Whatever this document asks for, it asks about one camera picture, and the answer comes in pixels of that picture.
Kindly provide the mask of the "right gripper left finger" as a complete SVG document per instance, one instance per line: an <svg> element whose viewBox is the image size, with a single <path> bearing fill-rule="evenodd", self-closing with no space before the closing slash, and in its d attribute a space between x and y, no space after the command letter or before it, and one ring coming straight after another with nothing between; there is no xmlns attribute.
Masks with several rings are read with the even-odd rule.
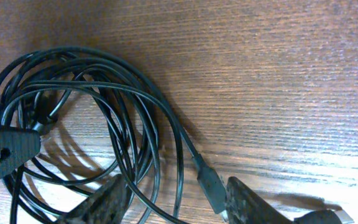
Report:
<svg viewBox="0 0 358 224"><path fill-rule="evenodd" d="M0 126L0 179L40 152L40 135L31 129Z"/></svg>

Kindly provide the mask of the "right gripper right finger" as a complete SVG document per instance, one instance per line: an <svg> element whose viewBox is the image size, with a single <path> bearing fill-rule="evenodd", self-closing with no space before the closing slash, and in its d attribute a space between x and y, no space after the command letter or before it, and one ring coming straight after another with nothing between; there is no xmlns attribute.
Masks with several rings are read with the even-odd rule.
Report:
<svg viewBox="0 0 358 224"><path fill-rule="evenodd" d="M226 211L230 224L292 224L237 177L226 185Z"/></svg>

